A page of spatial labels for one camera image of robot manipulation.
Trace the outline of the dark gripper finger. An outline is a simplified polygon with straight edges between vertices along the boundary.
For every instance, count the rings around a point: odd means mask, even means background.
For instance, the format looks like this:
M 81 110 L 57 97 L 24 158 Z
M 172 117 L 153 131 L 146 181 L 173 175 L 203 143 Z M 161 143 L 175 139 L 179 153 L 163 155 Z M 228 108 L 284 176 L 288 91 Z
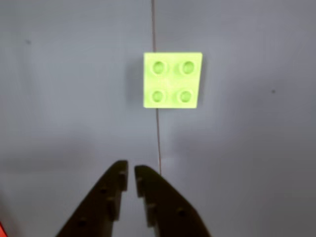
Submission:
M 110 237 L 127 190 L 128 161 L 112 164 L 76 208 L 58 237 Z
M 160 174 L 134 167 L 137 195 L 144 201 L 147 225 L 157 237 L 209 237 L 194 207 Z

